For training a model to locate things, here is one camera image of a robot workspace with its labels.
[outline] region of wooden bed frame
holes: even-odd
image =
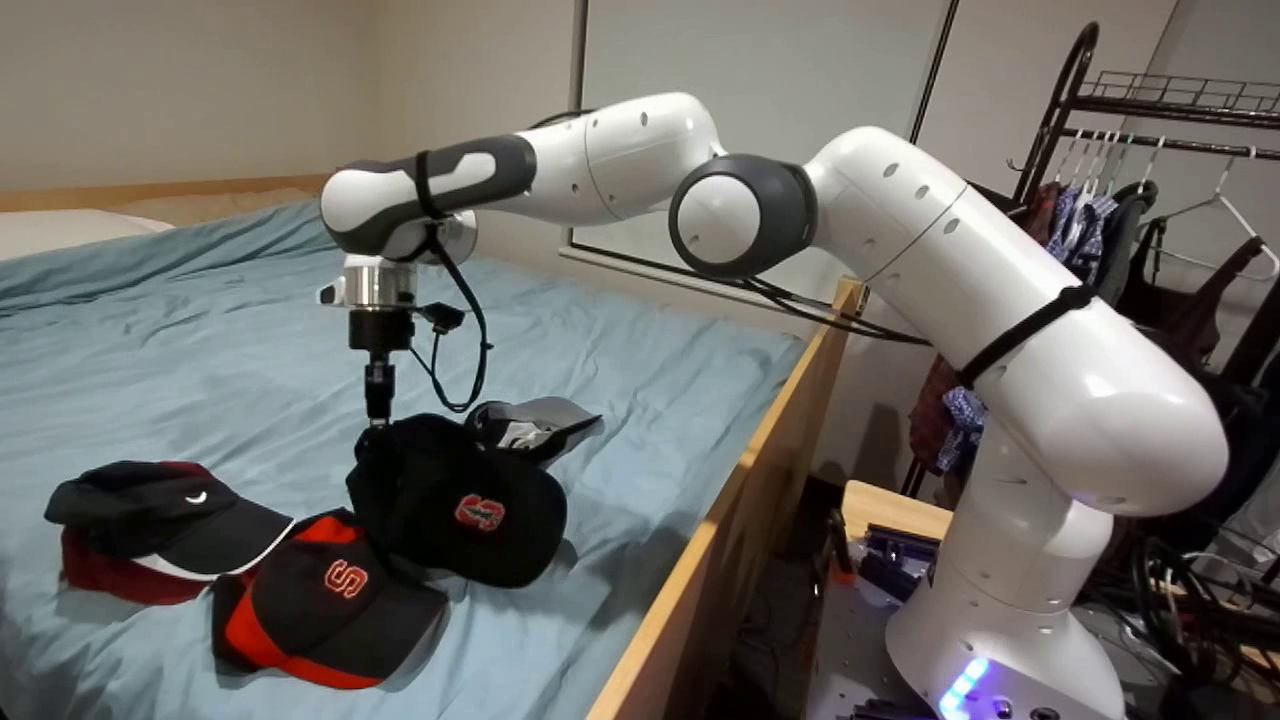
[[[196,219],[214,219],[214,213],[280,204],[280,190],[317,196],[321,174],[0,190],[0,213],[106,209],[179,224],[184,204],[202,204]],[[854,310],[860,301],[860,283],[844,278],[835,306]],[[760,572],[794,517],[840,361],[844,330],[814,328],[598,687],[597,720],[701,715],[708,709]]]

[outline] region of bed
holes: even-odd
[[[364,424],[317,179],[0,196],[124,219],[54,253],[0,240],[0,709],[19,715],[695,715],[786,528],[844,335],[765,330],[475,254],[486,400],[604,416],[564,459],[566,545],[529,586],[448,585],[431,655],[370,690],[227,678],[208,601],[141,608],[58,585],[48,490],[102,459],[184,455],[311,517],[348,504]],[[434,301],[458,305],[424,271]],[[444,380],[466,380],[466,340]],[[399,361],[395,416],[441,413]]]

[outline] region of blue bed sheet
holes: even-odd
[[[220,676],[208,595],[141,608],[58,585],[44,499],[106,459],[199,459],[289,517],[345,509],[364,424],[317,209],[0,264],[0,709],[25,715],[582,715],[690,522],[799,354],[794,335],[466,259],[492,324],[485,400],[566,394],[604,431],[550,463],[566,547],[529,586],[441,575],[448,624],[382,687]],[[420,301],[463,305],[441,267]],[[475,324],[444,340],[451,390]],[[395,361],[395,416],[441,413]]]

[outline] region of clothes rack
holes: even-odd
[[[1100,22],[1083,22],[1051,85],[1027,161],[1021,165],[1012,209],[1024,209],[1033,190],[1042,185],[1054,142],[1062,137],[1078,137],[1078,126],[1067,126],[1073,114],[1280,133],[1280,85],[1222,80],[1222,74],[1159,74],[1159,73],[1096,73],[1088,80],[1096,43],[1100,43]],[[1145,133],[1112,133],[1112,141],[1159,147],[1159,150],[1166,147],[1166,150],[1280,161],[1280,147],[1257,147],[1257,142],[1208,142],[1208,141],[1145,137]],[[1259,310],[1253,316],[1240,343],[1233,348],[1218,380],[1253,385],[1262,361],[1274,352],[1274,343],[1280,343],[1280,283],[1270,283],[1270,291],[1262,294]]]

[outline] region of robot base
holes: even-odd
[[[944,604],[919,585],[883,632],[894,672],[944,715],[1114,720],[1114,663],[1073,613]]]

